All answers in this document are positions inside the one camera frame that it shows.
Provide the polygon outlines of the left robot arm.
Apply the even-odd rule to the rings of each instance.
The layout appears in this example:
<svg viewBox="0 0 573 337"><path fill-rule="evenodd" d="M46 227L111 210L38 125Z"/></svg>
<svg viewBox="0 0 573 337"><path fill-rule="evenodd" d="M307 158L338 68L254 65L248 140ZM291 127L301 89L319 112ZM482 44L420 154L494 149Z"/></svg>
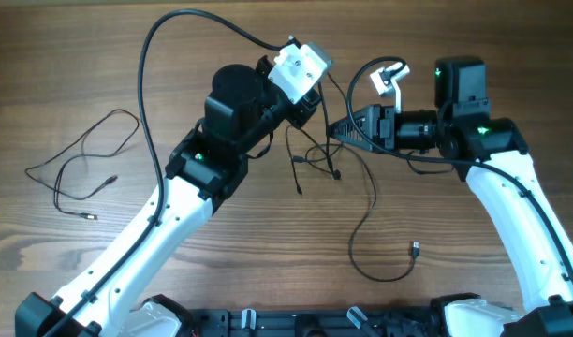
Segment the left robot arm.
<svg viewBox="0 0 573 337"><path fill-rule="evenodd" d="M47 300L30 293L16 310L18 336L116 336L133 304L178 246L231 197L248 172L249 151L283 121L314 114L314 87L331 60L262 57L213 76L204 117L170 155L162 183L89 268Z"/></svg>

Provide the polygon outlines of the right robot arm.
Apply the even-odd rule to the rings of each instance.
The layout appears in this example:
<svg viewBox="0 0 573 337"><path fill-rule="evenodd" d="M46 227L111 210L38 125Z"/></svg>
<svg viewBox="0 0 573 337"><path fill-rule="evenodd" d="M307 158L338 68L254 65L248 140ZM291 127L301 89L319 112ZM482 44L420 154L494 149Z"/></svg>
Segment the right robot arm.
<svg viewBox="0 0 573 337"><path fill-rule="evenodd" d="M431 307L444 336L573 336L573 244L539 185L519 128L494 119L486 66L476 56L434 65L434 109L399 105L347 109L334 139L408 162L447 164L468 184L492 219L520 284L524 311L466 293L436 298Z"/></svg>

